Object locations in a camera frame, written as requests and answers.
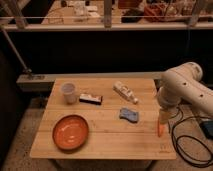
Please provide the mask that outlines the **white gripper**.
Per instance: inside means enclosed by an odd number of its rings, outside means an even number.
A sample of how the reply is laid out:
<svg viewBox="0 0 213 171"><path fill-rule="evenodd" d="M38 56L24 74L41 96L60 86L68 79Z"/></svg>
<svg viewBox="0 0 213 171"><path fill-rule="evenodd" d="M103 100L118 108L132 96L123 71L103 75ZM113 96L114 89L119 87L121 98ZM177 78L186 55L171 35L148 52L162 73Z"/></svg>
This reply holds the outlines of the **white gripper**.
<svg viewBox="0 0 213 171"><path fill-rule="evenodd" d="M169 110L160 109L159 110L159 123L158 123L158 137L161 137L164 133L164 124L168 122L171 117L171 113Z"/></svg>

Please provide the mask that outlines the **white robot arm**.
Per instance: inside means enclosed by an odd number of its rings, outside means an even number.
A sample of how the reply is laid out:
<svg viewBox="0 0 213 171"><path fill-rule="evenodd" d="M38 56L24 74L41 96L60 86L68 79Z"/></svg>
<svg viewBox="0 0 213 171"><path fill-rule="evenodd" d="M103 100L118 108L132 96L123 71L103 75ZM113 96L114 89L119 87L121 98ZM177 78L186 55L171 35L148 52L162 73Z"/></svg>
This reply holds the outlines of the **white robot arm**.
<svg viewBox="0 0 213 171"><path fill-rule="evenodd" d="M162 73L162 86L157 92L160 105L157 132L161 137L165 124L171 117L171 110L182 99L201 111L213 115L213 90L200 83L203 76L201 66L195 62L186 62Z"/></svg>

